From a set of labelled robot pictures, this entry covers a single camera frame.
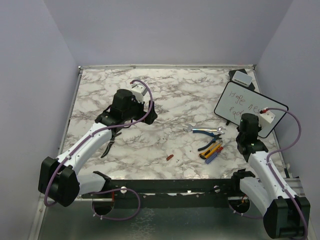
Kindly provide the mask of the red marker cap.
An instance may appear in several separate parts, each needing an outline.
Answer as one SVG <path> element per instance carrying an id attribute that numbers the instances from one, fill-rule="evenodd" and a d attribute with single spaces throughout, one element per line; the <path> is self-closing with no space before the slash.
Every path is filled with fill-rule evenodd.
<path id="1" fill-rule="evenodd" d="M 169 156 L 166 158 L 166 161 L 169 161 L 173 156 L 174 156 L 173 154 L 169 155 Z"/>

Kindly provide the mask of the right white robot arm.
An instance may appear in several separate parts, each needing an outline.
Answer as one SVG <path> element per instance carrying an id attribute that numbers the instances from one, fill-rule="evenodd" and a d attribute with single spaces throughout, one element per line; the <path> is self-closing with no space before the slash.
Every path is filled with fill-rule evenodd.
<path id="1" fill-rule="evenodd" d="M 235 172 L 229 189 L 236 196 L 243 193 L 248 196 L 260 211 L 270 238 L 305 240 L 308 237 L 310 202 L 289 186 L 271 159 L 273 153 L 258 139 L 262 129 L 260 120 L 272 122 L 275 118 L 272 111 L 272 107 L 267 107 L 259 115 L 244 113 L 241 116 L 237 127 L 237 149 L 255 172 Z"/>

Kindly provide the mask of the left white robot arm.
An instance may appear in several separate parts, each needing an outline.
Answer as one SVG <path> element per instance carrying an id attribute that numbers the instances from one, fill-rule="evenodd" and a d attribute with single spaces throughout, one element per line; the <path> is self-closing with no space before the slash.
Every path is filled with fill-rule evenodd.
<path id="1" fill-rule="evenodd" d="M 128 127 L 127 122 L 151 125 L 155 121 L 158 116 L 153 100 L 149 101 L 148 110 L 144 110 L 144 96 L 148 91 L 142 84 L 135 84 L 130 90 L 117 90 L 112 104 L 98 115 L 81 139 L 56 158 L 46 157 L 42 161 L 38 191 L 64 207 L 78 196 L 92 192 L 106 197 L 111 190 L 106 175 L 99 171 L 86 175 L 79 172 L 102 145 Z"/>

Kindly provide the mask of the black framed whiteboard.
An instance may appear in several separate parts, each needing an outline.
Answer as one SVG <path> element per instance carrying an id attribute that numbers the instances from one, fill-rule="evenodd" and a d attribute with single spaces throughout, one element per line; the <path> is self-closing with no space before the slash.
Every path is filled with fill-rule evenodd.
<path id="1" fill-rule="evenodd" d="M 275 119 L 272 124 L 266 128 L 262 128 L 258 133 L 259 137 L 265 139 L 286 114 L 285 112 L 277 109 L 287 111 L 289 109 L 287 105 L 273 100 L 259 92 L 249 90 L 237 83 L 229 81 L 217 102 L 214 113 L 236 125 L 239 125 L 241 115 L 250 113 L 258 116 L 259 112 L 265 108 L 274 108 L 271 112 L 275 114 Z"/>

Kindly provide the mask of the red blue screwdriver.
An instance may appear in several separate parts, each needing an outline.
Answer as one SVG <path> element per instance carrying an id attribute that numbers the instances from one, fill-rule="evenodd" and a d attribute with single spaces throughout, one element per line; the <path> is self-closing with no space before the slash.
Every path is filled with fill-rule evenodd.
<path id="1" fill-rule="evenodd" d="M 223 146 L 220 146 L 209 158 L 207 158 L 205 160 L 206 164 L 211 163 L 220 153 L 221 151 L 227 146 L 229 145 L 233 140 L 228 141 L 227 143 L 225 143 Z"/>

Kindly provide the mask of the silver open-end wrench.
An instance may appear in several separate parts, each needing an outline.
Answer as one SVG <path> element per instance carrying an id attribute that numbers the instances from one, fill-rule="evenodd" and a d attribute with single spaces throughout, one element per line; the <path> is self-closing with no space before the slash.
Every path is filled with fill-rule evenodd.
<path id="1" fill-rule="evenodd" d="M 191 131 L 205 131 L 205 132 L 211 132 L 211 133 L 218 133 L 221 135 L 225 134 L 225 127 L 218 126 L 218 127 L 203 127 L 203 126 L 192 126 L 191 124 L 186 124 L 183 128 L 185 132 L 191 132 Z"/>

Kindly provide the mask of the yellow utility knife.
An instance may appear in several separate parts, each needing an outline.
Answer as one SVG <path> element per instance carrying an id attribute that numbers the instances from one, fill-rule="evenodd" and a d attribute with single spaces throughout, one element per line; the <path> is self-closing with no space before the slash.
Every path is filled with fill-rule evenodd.
<path id="1" fill-rule="evenodd" d="M 204 160 L 208 159 L 222 146 L 222 143 L 222 140 L 218 140 L 217 142 L 213 143 L 207 150 L 201 152 L 199 157 Z"/>

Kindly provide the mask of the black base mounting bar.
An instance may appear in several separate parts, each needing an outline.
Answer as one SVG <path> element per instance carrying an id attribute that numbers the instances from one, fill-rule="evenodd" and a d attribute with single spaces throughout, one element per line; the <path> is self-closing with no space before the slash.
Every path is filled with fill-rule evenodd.
<path id="1" fill-rule="evenodd" d="M 110 191 L 126 187 L 134 190 L 140 198 L 141 208 L 227 208 L 228 199 L 240 200 L 240 180 L 254 177 L 251 171 L 243 169 L 226 179 L 108 179 L 102 187 Z"/>

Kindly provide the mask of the white network switch box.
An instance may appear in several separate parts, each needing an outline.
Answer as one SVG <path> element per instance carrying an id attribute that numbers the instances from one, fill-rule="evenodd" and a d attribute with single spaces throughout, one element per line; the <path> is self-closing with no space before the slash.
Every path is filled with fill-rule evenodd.
<path id="1" fill-rule="evenodd" d="M 253 81 L 253 77 L 237 70 L 234 73 L 231 80 L 235 83 L 242 85 L 242 86 L 249 87 Z"/>

